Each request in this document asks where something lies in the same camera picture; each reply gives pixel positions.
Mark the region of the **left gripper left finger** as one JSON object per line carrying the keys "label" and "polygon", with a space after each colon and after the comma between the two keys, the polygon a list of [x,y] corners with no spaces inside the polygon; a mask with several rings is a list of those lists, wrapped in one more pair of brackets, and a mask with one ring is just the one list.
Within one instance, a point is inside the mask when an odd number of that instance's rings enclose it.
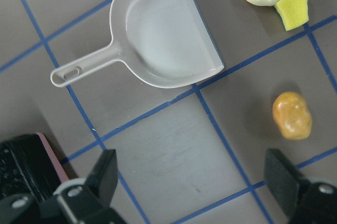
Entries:
{"label": "left gripper left finger", "polygon": [[118,183],[115,150],[102,152],[84,182],[70,183],[42,203],[40,223],[126,223],[110,207]]}

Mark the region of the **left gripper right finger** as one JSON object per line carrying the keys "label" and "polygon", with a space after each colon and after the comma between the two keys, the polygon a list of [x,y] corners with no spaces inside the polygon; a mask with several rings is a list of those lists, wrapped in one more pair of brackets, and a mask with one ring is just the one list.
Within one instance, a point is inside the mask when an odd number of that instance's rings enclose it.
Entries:
{"label": "left gripper right finger", "polygon": [[308,179],[281,150],[266,150],[264,181],[288,223],[336,223],[336,186]]}

